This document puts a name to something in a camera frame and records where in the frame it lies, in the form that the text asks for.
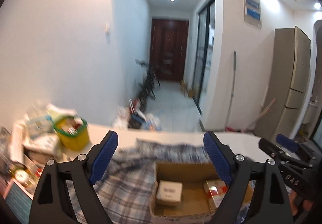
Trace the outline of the person's right hand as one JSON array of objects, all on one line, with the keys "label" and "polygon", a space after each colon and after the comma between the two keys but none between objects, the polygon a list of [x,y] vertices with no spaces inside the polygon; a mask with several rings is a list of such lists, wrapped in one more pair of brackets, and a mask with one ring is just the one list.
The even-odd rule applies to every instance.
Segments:
[{"label": "person's right hand", "polygon": [[[291,212],[292,212],[293,216],[295,216],[298,212],[297,206],[295,204],[296,198],[297,198],[297,193],[294,190],[292,190],[289,195],[289,202],[290,202]],[[314,205],[313,201],[304,200],[303,204],[302,204],[302,208],[306,211],[310,211],[312,209],[313,205]]]}]

